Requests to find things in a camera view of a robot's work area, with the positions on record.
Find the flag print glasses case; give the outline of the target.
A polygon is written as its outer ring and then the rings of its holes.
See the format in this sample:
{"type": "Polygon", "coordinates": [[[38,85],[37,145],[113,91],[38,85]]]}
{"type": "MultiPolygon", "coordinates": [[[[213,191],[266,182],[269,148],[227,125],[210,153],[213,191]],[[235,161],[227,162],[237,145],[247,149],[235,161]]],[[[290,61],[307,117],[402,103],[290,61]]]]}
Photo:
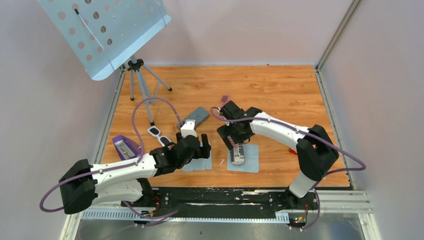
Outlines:
{"type": "Polygon", "coordinates": [[[245,163],[244,146],[242,143],[235,143],[232,139],[229,139],[229,143],[232,146],[230,149],[230,162],[234,166],[240,166],[245,163]]]}

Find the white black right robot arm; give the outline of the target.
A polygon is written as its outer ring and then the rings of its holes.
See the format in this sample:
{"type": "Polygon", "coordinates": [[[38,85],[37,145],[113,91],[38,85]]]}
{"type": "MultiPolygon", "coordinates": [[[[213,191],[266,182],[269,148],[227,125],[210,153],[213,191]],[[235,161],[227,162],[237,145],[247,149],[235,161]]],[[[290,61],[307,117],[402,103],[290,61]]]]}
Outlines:
{"type": "Polygon", "coordinates": [[[297,154],[300,172],[287,188],[286,204],[298,209],[305,195],[320,182],[339,158],[339,152],[321,125],[299,126],[279,120],[256,107],[244,110],[233,101],[217,108],[216,118],[224,121],[217,129],[228,149],[254,135],[277,141],[297,154]]]}

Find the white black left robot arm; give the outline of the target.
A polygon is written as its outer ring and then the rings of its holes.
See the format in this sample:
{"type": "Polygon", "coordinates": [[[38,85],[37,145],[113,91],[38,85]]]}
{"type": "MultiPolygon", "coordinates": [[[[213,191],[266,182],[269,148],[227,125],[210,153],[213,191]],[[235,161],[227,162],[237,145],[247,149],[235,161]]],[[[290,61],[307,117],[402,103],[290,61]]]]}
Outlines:
{"type": "Polygon", "coordinates": [[[76,214],[91,205],[116,201],[149,206],[153,201],[149,178],[173,173],[210,155],[211,145],[203,133],[180,137],[176,143],[120,162],[89,164],[81,159],[59,179],[64,213],[76,214]]]}

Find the pink transparent sunglasses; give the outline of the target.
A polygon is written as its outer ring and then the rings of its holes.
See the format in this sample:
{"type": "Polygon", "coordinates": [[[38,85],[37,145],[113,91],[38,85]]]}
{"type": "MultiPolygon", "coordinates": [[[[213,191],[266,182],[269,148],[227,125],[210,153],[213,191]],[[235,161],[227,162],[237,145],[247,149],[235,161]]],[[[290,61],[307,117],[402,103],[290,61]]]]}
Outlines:
{"type": "Polygon", "coordinates": [[[222,104],[227,103],[229,100],[230,100],[230,96],[229,96],[229,95],[222,95],[222,96],[220,97],[220,102],[221,102],[222,104]]]}

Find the left light blue cloth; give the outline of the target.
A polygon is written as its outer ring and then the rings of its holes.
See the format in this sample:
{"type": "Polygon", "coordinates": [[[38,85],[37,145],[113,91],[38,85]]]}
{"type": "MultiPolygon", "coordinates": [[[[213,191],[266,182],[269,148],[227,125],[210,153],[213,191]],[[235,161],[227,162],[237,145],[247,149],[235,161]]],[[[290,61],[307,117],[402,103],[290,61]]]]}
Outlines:
{"type": "Polygon", "coordinates": [[[209,151],[208,158],[198,158],[192,159],[190,163],[186,164],[183,168],[183,172],[193,172],[193,171],[204,171],[212,169],[212,151],[209,151]]]}

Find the light blue cloth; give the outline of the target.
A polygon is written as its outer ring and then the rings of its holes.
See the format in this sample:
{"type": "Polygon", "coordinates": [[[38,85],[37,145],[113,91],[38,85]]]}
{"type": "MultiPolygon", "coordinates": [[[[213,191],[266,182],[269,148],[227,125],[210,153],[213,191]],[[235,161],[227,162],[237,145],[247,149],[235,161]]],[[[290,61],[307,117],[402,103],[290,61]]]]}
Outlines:
{"type": "Polygon", "coordinates": [[[230,162],[228,151],[227,170],[234,172],[258,173],[259,172],[259,147],[254,144],[243,144],[245,162],[242,165],[233,165],[230,162]]]}
{"type": "Polygon", "coordinates": [[[190,163],[186,164],[183,168],[183,172],[193,172],[193,171],[204,171],[212,169],[212,151],[209,151],[208,158],[198,158],[192,159],[190,163]]]}

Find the right light blue cloth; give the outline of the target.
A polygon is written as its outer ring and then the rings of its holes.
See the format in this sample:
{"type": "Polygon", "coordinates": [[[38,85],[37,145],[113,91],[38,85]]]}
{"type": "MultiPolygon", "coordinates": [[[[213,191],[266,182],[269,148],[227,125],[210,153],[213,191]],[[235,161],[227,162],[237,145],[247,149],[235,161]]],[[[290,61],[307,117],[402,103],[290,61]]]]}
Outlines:
{"type": "Polygon", "coordinates": [[[242,165],[233,165],[230,162],[228,151],[227,170],[234,172],[258,173],[259,172],[259,147],[254,144],[243,144],[245,162],[242,165]]]}

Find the grey-green glasses case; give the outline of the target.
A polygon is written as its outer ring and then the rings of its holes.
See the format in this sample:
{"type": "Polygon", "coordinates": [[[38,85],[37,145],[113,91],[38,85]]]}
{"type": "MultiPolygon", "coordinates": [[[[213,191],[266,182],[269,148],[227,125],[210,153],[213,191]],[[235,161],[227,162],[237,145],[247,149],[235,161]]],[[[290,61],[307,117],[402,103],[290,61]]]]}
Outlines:
{"type": "Polygon", "coordinates": [[[209,112],[204,107],[200,106],[196,108],[194,111],[192,111],[188,116],[183,118],[182,123],[177,124],[177,128],[180,130],[187,120],[194,120],[195,121],[194,129],[196,129],[198,126],[204,123],[208,118],[209,118],[209,112]]]}

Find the red toy arch block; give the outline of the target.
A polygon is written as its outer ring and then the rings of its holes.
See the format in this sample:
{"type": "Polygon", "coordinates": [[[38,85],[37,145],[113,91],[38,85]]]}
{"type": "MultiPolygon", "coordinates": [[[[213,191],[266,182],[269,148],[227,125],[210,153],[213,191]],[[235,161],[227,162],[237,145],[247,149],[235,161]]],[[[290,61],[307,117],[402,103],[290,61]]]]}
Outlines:
{"type": "Polygon", "coordinates": [[[298,153],[297,153],[294,149],[292,149],[292,148],[290,148],[290,149],[289,149],[289,152],[290,152],[290,153],[292,153],[292,154],[294,154],[294,155],[297,155],[297,154],[298,154],[298,153]]]}

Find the purple glasses case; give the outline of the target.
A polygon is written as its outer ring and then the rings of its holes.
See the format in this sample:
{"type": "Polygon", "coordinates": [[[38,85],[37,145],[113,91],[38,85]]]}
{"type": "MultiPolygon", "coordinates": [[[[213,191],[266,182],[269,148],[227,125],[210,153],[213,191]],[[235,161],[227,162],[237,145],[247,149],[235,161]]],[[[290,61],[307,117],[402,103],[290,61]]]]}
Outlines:
{"type": "Polygon", "coordinates": [[[140,145],[123,135],[113,137],[112,142],[121,161],[133,159],[141,153],[140,145]]]}

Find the perforated metal music stand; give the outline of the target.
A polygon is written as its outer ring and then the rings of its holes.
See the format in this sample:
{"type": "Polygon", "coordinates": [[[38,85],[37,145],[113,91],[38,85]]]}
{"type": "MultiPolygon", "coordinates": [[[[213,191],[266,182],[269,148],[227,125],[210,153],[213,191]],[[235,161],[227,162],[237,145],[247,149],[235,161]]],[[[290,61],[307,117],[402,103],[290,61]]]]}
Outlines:
{"type": "Polygon", "coordinates": [[[150,105],[155,103],[141,69],[157,80],[157,86],[172,88],[136,58],[136,52],[172,20],[161,0],[40,0],[54,23],[94,81],[109,77],[127,65],[130,79],[138,80],[149,122],[154,125],[150,105]]]}

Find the white frame black sunglasses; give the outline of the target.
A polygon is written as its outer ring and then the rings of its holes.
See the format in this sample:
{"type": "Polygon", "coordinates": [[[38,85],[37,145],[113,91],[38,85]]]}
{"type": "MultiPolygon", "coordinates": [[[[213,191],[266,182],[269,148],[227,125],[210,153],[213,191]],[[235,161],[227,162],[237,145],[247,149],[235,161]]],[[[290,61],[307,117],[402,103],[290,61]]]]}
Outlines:
{"type": "Polygon", "coordinates": [[[171,140],[167,137],[167,136],[165,136],[165,135],[162,135],[162,132],[161,132],[161,130],[158,128],[158,127],[156,127],[155,125],[153,125],[153,126],[151,126],[151,127],[149,127],[147,130],[146,130],[152,137],[154,137],[154,138],[156,138],[157,139],[157,141],[164,147],[164,146],[166,146],[166,145],[168,145],[170,142],[171,142],[171,140]]]}

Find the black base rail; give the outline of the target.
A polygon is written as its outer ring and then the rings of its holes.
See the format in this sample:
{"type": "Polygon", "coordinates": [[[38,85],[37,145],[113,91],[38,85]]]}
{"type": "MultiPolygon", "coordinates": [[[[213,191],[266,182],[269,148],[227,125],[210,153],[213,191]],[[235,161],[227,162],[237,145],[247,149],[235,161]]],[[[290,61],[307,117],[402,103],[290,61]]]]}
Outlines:
{"type": "Polygon", "coordinates": [[[310,224],[317,214],[371,214],[364,191],[319,188],[288,203],[284,188],[155,187],[150,202],[96,203],[82,220],[129,220],[153,213],[169,222],[310,224]]]}

